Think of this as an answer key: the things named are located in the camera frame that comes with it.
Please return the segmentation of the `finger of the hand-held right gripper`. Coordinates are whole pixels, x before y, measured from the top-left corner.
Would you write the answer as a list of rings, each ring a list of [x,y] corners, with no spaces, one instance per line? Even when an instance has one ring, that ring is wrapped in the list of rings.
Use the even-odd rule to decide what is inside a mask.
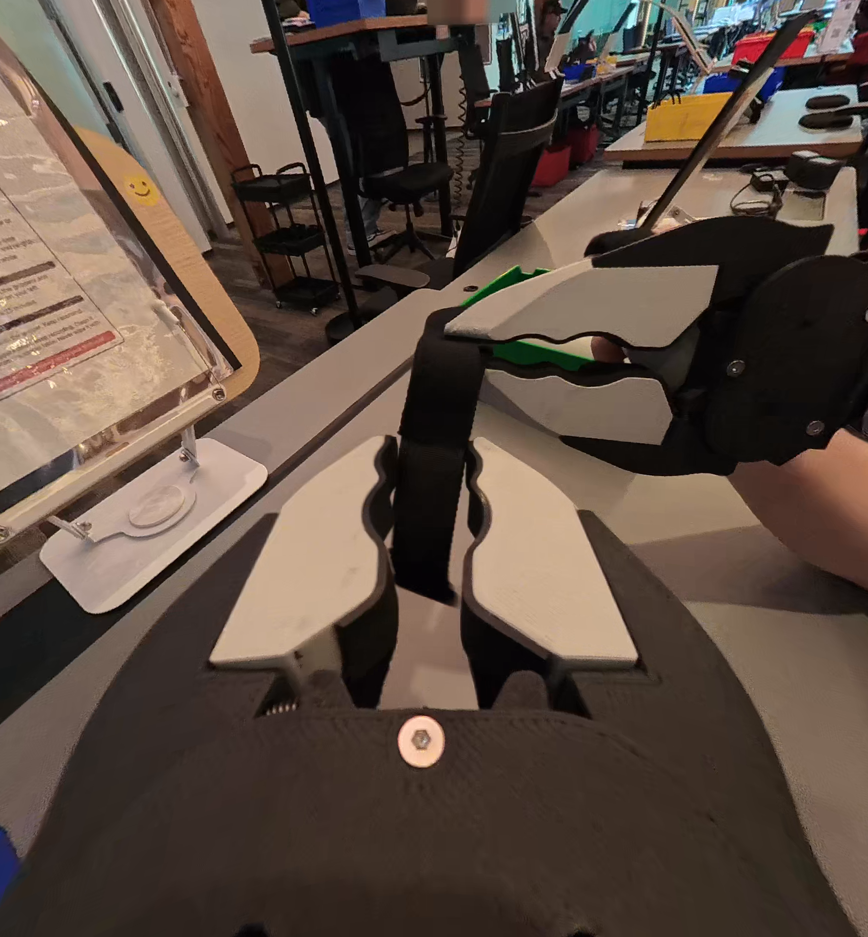
[[[568,264],[478,300],[444,333],[483,343],[609,336],[623,346],[665,347],[707,310],[719,272],[717,265]]]
[[[647,377],[581,383],[488,369],[483,399],[557,437],[661,444],[674,419],[662,383]]]

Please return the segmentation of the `acrylic sign stand wooden board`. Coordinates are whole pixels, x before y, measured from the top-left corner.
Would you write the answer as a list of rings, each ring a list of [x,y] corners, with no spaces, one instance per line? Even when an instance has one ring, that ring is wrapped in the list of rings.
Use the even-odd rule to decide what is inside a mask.
[[[99,615],[264,484],[196,425],[248,389],[250,328],[144,172],[76,127],[0,37],[0,550],[43,522],[46,571]]]

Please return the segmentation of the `black utility cart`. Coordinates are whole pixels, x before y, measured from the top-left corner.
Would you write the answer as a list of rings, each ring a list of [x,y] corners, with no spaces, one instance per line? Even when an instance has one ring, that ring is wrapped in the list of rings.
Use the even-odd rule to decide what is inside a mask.
[[[339,286],[332,268],[321,277],[309,263],[322,252],[332,265],[306,167],[292,162],[269,173],[249,163],[232,170],[230,182],[276,306],[317,315],[339,297]]]

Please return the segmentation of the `blue storage bin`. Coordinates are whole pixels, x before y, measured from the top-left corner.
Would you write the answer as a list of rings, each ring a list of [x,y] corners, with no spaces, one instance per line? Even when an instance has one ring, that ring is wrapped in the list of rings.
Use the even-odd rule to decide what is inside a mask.
[[[317,28],[386,16],[386,1],[307,1],[311,21]]]
[[[774,68],[767,77],[766,82],[756,92],[756,97],[763,102],[774,96],[781,87],[786,73],[784,66]],[[706,78],[700,94],[732,93],[742,84],[742,78],[730,72],[713,74]]]

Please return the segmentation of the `green plastic bin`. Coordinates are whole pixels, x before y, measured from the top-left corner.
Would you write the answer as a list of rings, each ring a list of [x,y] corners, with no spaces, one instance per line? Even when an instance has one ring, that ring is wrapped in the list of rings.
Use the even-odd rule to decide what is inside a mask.
[[[527,273],[521,266],[516,265],[483,286],[464,285],[463,291],[466,298],[463,299],[461,307],[473,306],[482,299],[503,289],[527,282],[547,273],[549,273],[549,270],[542,267],[537,267]],[[519,339],[494,346],[493,355],[495,358],[518,366],[555,365],[568,371],[577,371],[587,363],[594,361],[590,338],[574,339],[564,345],[550,344],[534,337]]]

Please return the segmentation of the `white top neighbouring desk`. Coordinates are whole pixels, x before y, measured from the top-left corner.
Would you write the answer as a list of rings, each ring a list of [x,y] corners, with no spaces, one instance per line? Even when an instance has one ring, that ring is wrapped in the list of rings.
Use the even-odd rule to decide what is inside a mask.
[[[799,126],[808,99],[824,95],[842,95],[850,103],[858,100],[855,85],[792,89],[779,91],[764,107],[755,124],[742,120],[721,141],[712,156],[713,162],[774,161],[789,158],[798,150],[812,150],[828,158],[851,157],[863,141],[862,123],[851,119],[845,128],[808,130]],[[648,142],[644,123],[631,130],[604,151],[604,161],[628,165],[677,165],[696,146],[696,140]]]

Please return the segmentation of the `black framed marker sign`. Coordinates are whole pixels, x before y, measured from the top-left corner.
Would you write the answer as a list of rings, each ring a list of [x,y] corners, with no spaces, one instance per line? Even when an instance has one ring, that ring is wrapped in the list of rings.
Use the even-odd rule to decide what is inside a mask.
[[[655,226],[667,215],[689,178],[704,168],[723,138],[740,120],[750,102],[756,98],[756,92],[766,82],[768,75],[777,66],[779,58],[791,42],[798,37],[803,28],[814,22],[816,17],[817,13],[813,10],[800,13],[779,28],[764,52],[742,75],[742,84],[732,93],[732,98],[711,123],[707,133],[698,141],[686,162],[677,170],[674,178],[647,213],[638,219],[635,226],[637,231],[644,235],[654,232]]]

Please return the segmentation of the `black pole stand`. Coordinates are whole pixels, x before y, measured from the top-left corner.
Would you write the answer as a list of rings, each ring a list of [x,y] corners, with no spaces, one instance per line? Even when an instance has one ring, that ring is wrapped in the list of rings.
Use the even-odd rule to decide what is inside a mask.
[[[393,288],[384,287],[370,294],[363,306],[357,306],[355,290],[344,257],[344,239],[341,238],[335,223],[333,206],[325,184],[323,168],[313,138],[310,119],[304,105],[303,92],[284,35],[278,3],[262,1],[262,8],[273,43],[272,54],[276,56],[285,84],[288,102],[316,193],[327,245],[333,257],[334,268],[339,276],[340,287],[346,302],[346,312],[335,316],[325,325],[327,343],[329,346],[335,346],[364,326],[366,322],[370,322],[383,311],[397,304],[399,300]]]

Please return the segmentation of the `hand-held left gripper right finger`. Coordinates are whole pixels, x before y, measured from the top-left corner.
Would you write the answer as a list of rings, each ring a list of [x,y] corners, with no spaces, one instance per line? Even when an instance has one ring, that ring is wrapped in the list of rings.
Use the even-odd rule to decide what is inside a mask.
[[[637,647],[570,498],[485,437],[467,485],[482,521],[464,562],[464,601],[539,659],[576,670],[630,670]]]

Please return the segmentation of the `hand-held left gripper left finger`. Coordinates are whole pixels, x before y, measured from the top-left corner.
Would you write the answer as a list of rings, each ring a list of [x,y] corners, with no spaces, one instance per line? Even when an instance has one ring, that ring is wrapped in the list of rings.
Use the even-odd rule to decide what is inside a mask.
[[[341,669],[337,628],[380,599],[388,561],[371,517],[397,443],[370,438],[282,506],[209,657],[217,669]]]

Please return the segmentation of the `black power adapter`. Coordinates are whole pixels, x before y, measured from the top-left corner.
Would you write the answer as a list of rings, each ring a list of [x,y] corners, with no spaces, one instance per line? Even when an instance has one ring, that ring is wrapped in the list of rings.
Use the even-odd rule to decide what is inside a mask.
[[[783,168],[748,167],[747,185],[731,199],[735,217],[769,217],[791,224],[823,221],[826,199],[843,163],[798,151]]]

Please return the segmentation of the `wooden post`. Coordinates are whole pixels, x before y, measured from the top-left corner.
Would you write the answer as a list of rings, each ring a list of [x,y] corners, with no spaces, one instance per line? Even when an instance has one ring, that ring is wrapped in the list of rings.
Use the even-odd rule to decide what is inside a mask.
[[[218,186],[229,206],[242,247],[262,287],[274,291],[286,284],[292,273],[279,255],[261,255],[256,236],[274,229],[263,206],[252,207],[247,218],[245,205],[232,186],[235,171],[242,177],[250,160],[230,108],[201,23],[190,1],[148,1],[159,31],[170,53],[173,70],[185,91],[191,119],[199,135]]]

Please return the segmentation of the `person's right forearm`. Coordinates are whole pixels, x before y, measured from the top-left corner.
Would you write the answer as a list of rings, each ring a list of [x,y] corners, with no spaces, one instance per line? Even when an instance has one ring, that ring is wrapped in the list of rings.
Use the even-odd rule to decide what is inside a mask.
[[[740,464],[729,482],[793,553],[868,590],[868,441],[839,430],[826,449]]]

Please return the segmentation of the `wooden top standing desk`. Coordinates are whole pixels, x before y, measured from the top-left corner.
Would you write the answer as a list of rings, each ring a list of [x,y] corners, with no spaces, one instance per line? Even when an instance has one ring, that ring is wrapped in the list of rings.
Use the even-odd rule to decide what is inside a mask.
[[[360,266],[372,262],[363,224],[357,174],[350,152],[349,134],[334,94],[331,64],[377,57],[381,62],[417,60],[426,78],[422,99],[432,111],[433,153],[441,161],[448,156],[444,96],[441,78],[443,58],[475,40],[471,24],[435,25],[426,14],[381,16],[349,20],[304,31],[284,31],[276,37],[276,7],[263,2],[270,36],[251,44],[254,54],[276,56],[293,108],[297,101],[308,116],[325,123],[341,187],[346,219]]]

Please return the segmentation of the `yellow plastic bin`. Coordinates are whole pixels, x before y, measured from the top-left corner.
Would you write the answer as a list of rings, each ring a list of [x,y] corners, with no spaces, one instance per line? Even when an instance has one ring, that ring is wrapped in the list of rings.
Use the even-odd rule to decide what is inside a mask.
[[[732,98],[731,92],[665,97],[649,106],[646,143],[697,141]]]

